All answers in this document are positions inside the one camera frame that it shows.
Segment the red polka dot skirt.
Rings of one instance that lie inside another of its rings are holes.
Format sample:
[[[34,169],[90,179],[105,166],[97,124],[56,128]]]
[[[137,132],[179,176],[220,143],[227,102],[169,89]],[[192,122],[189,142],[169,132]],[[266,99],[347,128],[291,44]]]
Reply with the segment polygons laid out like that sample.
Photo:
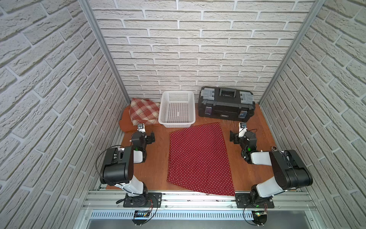
[[[220,123],[169,134],[167,182],[191,191],[234,196],[234,184]]]

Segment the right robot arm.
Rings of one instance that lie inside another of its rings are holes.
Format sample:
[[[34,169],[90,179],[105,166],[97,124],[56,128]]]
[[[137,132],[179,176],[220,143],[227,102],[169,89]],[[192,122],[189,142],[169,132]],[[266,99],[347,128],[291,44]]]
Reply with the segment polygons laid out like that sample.
[[[252,131],[230,132],[230,141],[241,146],[242,158],[248,164],[271,166],[274,174],[265,182],[253,185],[250,193],[236,194],[237,207],[273,208],[273,196],[313,184],[310,171],[295,150],[257,151],[257,139]]]

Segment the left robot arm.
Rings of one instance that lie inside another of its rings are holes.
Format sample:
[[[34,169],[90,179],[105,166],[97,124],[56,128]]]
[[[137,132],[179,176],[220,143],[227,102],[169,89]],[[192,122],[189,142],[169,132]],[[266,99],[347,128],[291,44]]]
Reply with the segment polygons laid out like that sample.
[[[135,132],[131,145],[123,147],[115,145],[102,151],[96,161],[95,169],[102,184],[118,187],[126,192],[123,199],[116,201],[123,203],[125,208],[153,208],[155,196],[149,197],[147,186],[134,175],[134,165],[144,163],[147,159],[146,146],[155,142],[152,132]]]

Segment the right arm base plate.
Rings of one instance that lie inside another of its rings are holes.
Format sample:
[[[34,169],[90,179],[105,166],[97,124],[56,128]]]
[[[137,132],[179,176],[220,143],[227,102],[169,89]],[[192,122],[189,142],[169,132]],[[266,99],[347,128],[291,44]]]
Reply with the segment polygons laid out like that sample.
[[[236,193],[235,194],[235,202],[237,208],[244,209],[244,208],[268,208],[274,209],[275,205],[273,203],[272,198],[262,198],[262,197],[255,197],[250,193]]]

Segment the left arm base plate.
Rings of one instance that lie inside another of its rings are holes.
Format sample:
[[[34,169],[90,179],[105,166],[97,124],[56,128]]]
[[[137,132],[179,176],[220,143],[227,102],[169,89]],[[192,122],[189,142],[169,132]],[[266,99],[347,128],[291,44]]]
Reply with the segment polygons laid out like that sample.
[[[160,208],[162,202],[161,192],[142,194],[136,197],[125,196],[124,208]]]

